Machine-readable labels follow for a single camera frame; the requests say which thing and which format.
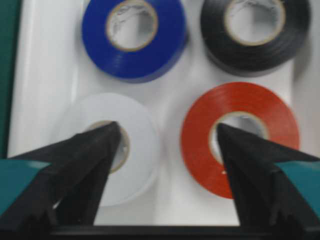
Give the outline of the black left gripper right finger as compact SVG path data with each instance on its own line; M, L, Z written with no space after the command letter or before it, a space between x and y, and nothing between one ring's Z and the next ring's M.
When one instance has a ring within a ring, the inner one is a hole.
M240 222L228 238L319 239L318 157L225 123L217 139Z

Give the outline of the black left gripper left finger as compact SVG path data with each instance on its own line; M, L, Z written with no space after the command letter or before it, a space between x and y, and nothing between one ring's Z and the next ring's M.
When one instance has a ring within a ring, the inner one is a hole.
M0 237L47 239L53 227L92 225L121 131L116 122L0 161Z

